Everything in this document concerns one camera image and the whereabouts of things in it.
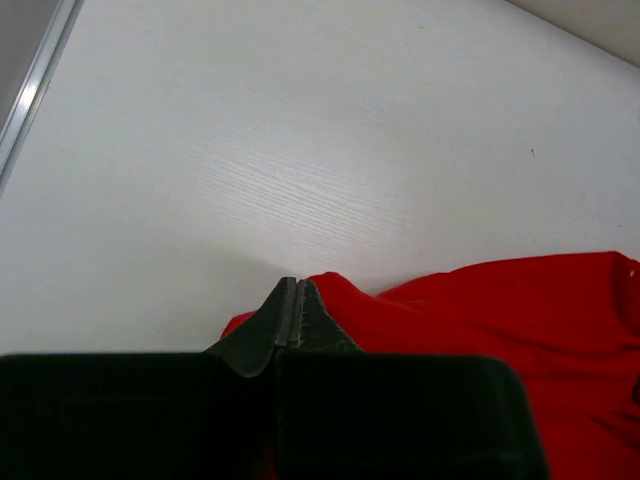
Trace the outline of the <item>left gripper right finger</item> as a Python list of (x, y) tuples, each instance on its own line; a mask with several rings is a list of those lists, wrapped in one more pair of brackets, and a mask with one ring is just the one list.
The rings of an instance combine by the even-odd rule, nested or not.
[(328, 313), (314, 281), (284, 281), (284, 307), (275, 337), (278, 348), (321, 353), (362, 351)]

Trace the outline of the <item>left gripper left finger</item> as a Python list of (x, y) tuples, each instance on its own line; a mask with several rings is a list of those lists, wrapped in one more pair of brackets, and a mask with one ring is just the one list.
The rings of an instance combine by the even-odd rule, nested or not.
[(295, 303), (296, 279), (281, 278), (258, 310), (204, 353), (221, 359), (239, 377), (259, 376), (276, 348), (288, 344)]

